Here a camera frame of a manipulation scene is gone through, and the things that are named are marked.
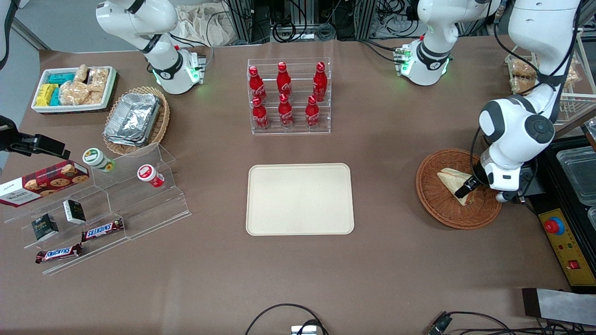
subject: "round wicker basket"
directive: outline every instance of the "round wicker basket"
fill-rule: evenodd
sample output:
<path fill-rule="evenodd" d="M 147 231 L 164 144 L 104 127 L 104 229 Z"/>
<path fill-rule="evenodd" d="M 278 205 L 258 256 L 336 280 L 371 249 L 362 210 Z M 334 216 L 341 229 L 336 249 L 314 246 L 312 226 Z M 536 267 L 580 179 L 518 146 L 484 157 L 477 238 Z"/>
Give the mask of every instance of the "round wicker basket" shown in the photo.
<path fill-rule="evenodd" d="M 474 163 L 479 159 L 474 155 Z M 437 172 L 443 168 L 472 173 L 470 152 L 444 149 L 422 161 L 416 174 L 416 190 L 426 210 L 441 223 L 453 228 L 476 229 L 491 223 L 502 206 L 495 199 L 497 191 L 480 186 L 474 190 L 474 201 L 462 206 L 437 176 Z"/>
<path fill-rule="evenodd" d="M 133 88 L 125 94 L 128 94 L 128 93 L 153 94 L 161 99 L 162 103 L 159 106 L 159 115 L 157 116 L 157 118 L 155 120 L 153 129 L 151 130 L 151 136 L 149 137 L 148 144 L 161 142 L 163 139 L 163 136 L 166 134 L 167 124 L 170 121 L 170 107 L 167 104 L 166 97 L 164 97 L 163 93 L 161 93 L 159 90 L 157 90 L 153 87 L 146 87 L 146 86 Z M 116 106 L 118 105 L 118 103 L 120 102 L 120 99 L 122 99 L 123 96 L 124 96 L 124 94 L 122 96 L 120 96 L 120 98 L 118 98 L 118 100 L 112 106 L 112 108 L 110 110 L 110 114 L 108 114 L 108 118 L 105 121 L 106 125 L 110 121 L 110 118 L 114 114 L 114 110 L 116 109 Z M 111 152 L 121 154 L 121 155 L 125 155 L 125 154 L 131 153 L 131 152 L 139 149 L 139 147 L 135 147 L 133 145 L 123 145 L 123 144 L 112 143 L 112 142 L 108 141 L 105 137 L 104 137 L 104 142 L 105 142 L 105 145 L 108 147 L 108 149 L 110 149 Z"/>

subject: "red button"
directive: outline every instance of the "red button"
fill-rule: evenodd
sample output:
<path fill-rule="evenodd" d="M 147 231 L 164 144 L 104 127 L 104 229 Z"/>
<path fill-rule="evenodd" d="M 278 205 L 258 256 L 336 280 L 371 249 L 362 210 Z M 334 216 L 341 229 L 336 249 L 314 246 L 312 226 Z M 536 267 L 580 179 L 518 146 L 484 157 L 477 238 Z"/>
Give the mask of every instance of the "red button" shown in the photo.
<path fill-rule="evenodd" d="M 570 260 L 569 261 L 569 268 L 571 270 L 579 269 L 579 263 L 576 260 Z"/>
<path fill-rule="evenodd" d="M 556 234 L 559 232 L 560 227 L 557 221 L 549 219 L 546 220 L 546 222 L 544 222 L 544 229 L 546 229 L 551 234 Z"/>

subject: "yellow snack package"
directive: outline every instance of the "yellow snack package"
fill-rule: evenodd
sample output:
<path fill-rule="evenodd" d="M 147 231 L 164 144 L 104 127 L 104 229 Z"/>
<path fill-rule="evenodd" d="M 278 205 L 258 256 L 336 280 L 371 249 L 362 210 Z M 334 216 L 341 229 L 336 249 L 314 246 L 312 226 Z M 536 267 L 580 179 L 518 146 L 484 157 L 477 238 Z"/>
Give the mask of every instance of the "yellow snack package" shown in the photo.
<path fill-rule="evenodd" d="M 52 94 L 54 90 L 58 88 L 58 84 L 43 84 L 39 88 L 39 94 L 35 98 L 36 106 L 49 106 L 49 102 L 52 100 Z"/>

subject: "cookie box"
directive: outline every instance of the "cookie box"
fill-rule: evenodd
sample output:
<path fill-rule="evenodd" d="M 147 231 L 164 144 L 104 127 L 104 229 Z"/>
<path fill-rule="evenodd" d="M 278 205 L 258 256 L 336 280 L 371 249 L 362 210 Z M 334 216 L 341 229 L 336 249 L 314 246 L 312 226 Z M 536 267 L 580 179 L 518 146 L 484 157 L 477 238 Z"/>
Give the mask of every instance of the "cookie box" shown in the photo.
<path fill-rule="evenodd" d="M 87 169 L 65 160 L 0 185 L 0 203 L 19 207 L 88 179 Z"/>

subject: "clear acrylic display stand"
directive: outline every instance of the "clear acrylic display stand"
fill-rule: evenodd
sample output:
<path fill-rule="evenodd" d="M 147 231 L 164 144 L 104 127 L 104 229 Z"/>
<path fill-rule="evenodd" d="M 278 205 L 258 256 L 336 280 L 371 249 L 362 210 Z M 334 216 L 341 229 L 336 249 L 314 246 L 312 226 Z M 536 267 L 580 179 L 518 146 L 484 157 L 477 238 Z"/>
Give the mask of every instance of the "clear acrylic display stand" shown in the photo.
<path fill-rule="evenodd" d="M 35 260 L 41 250 L 55 250 L 80 243 L 81 232 L 124 220 L 124 229 L 85 241 L 83 256 L 39 265 L 44 274 L 54 274 L 103 251 L 171 224 L 191 213 L 186 198 L 174 183 L 170 165 L 175 159 L 161 145 L 151 144 L 114 159 L 114 170 L 102 172 L 91 169 L 92 179 L 46 198 L 21 207 L 4 206 L 4 222 L 22 227 L 25 252 Z M 144 164 L 153 165 L 163 175 L 161 187 L 153 187 L 136 177 Z M 76 225 L 66 221 L 63 201 L 72 199 L 81 203 L 86 223 Z M 58 234 L 45 241 L 36 241 L 31 222 L 49 213 L 58 225 Z"/>
<path fill-rule="evenodd" d="M 290 129 L 284 129 L 281 126 L 280 114 L 277 107 L 280 104 L 280 93 L 277 90 L 277 64 L 284 61 L 287 65 L 287 71 L 292 78 L 292 115 L 294 117 L 294 126 Z M 327 75 L 327 92 L 325 100 L 317 103 L 319 106 L 319 127 L 310 131 L 306 127 L 306 105 L 308 96 L 312 95 L 312 79 L 315 76 L 317 62 L 325 63 L 325 74 Z M 253 95 L 250 91 L 249 67 L 256 66 L 259 75 L 265 83 L 265 92 L 267 93 L 266 103 L 263 105 L 267 109 L 267 116 L 271 127 L 267 130 L 259 129 L 253 120 L 252 100 Z M 253 135 L 296 135 L 296 134 L 329 134 L 331 132 L 331 58 L 266 58 L 249 59 L 246 68 L 247 86 L 249 91 L 249 115 L 250 125 Z"/>

